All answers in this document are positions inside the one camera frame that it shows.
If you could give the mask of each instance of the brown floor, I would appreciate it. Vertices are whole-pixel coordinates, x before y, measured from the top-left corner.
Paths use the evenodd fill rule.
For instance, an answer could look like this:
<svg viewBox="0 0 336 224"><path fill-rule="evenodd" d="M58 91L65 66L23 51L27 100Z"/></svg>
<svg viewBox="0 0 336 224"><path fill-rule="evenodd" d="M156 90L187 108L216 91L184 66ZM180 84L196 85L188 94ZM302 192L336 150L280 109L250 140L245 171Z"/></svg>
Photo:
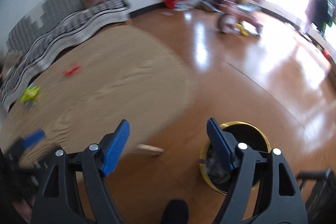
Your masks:
<svg viewBox="0 0 336 224"><path fill-rule="evenodd" d="M160 15L164 10L139 16L133 25L179 54L196 74L198 95L149 143L164 148L163 155L128 155L106 180L127 224L158 224L174 198L187 201L190 224L212 223L224 195L203 181L198 166L210 117L258 127L283 151L294 174L336 165L336 91L327 78L329 64L313 45L264 14L259 38L220 34L216 13ZM251 201L256 194L252 190ZM246 217L253 206L250 202Z"/></svg>

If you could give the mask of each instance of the foot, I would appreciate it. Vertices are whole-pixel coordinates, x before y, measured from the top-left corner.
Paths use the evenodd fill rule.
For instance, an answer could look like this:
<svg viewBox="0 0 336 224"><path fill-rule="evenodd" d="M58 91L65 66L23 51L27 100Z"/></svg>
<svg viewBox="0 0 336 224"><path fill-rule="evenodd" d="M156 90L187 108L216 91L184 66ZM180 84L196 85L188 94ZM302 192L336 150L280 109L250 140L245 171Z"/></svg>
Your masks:
<svg viewBox="0 0 336 224"><path fill-rule="evenodd" d="M171 200L163 212L160 224L187 224L189 220L189 209L185 201L179 199Z"/></svg>

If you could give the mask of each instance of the silver screw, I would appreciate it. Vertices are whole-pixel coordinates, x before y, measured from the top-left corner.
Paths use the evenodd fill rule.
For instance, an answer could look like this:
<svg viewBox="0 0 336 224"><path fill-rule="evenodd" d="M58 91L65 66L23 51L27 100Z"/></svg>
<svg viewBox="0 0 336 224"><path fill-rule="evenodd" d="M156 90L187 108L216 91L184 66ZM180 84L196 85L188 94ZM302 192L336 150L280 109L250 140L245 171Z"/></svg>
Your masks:
<svg viewBox="0 0 336 224"><path fill-rule="evenodd" d="M57 150L56 151L56 153L55 153L55 155L57 156L57 157L60 157L60 156L62 156L64 154L64 152L63 152L63 150Z"/></svg>
<svg viewBox="0 0 336 224"><path fill-rule="evenodd" d="M94 144L90 145L90 146L89 146L89 149L90 149L91 151L96 151L96 150L98 149L98 144L94 143Z"/></svg>
<svg viewBox="0 0 336 224"><path fill-rule="evenodd" d="M247 149L247 144L246 143L239 143L238 147L242 150L245 150L245 149Z"/></svg>
<svg viewBox="0 0 336 224"><path fill-rule="evenodd" d="M279 156L281 154L281 150L279 148L274 148L273 153Z"/></svg>

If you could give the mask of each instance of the gold rim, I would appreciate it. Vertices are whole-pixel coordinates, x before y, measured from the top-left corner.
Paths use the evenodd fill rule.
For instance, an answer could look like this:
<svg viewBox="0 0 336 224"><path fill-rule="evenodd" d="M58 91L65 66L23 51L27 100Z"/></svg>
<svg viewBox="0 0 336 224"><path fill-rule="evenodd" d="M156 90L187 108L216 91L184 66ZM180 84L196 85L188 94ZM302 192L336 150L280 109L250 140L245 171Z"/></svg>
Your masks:
<svg viewBox="0 0 336 224"><path fill-rule="evenodd" d="M225 129L226 127L228 126L232 126L234 124L246 124L248 126L251 126L253 127L254 129L256 129L260 134L261 136L263 137L265 143L266 143L266 146L267 146L267 151L268 153L271 152L271 145L269 144L269 141L268 139L266 138L265 134L263 134L258 128L256 128L255 126L249 124L249 123L246 123L246 122L226 122L226 123L223 123L220 125L221 129ZM199 154L199 159L200 160L206 160L207 158L207 152L208 152L208 149L209 149L209 145L210 145L210 140L208 139L207 143L205 144L205 146L202 148L201 150L201 153ZM199 163L199 168L201 169L201 173L202 173L202 177L203 179L205 180L205 182L212 188L214 189L215 191L217 191L218 193L221 193L223 195L226 195L227 193L224 192L224 191L221 191L219 190L218 188L216 188L215 185L213 185L213 183L211 182L209 176L208 176L208 173L207 173L207 170L206 170L206 164L204 163ZM252 187L252 190L257 188L257 186L259 185L259 182L256 183L253 187Z"/></svg>

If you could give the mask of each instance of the blue object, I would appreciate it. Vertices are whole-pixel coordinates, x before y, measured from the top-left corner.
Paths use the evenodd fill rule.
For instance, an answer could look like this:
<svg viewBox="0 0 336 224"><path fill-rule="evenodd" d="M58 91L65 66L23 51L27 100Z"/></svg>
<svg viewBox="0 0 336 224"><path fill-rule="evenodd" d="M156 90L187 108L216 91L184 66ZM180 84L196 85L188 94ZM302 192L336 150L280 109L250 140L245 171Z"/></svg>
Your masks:
<svg viewBox="0 0 336 224"><path fill-rule="evenodd" d="M236 138L231 133L223 131L214 118L210 118L207 122L207 134L224 170L231 172L239 167L241 160L235 153L238 144Z"/></svg>
<svg viewBox="0 0 336 224"><path fill-rule="evenodd" d="M23 144L22 146L24 149L30 148L35 144L39 143L45 137L45 133L42 129L35 131L34 133L30 134L27 137L23 137Z"/></svg>
<svg viewBox="0 0 336 224"><path fill-rule="evenodd" d="M120 159L121 152L124 150L125 144L128 140L129 132L129 122L123 120L114 132L115 137L104 155L104 164L101 171L105 177L115 170Z"/></svg>

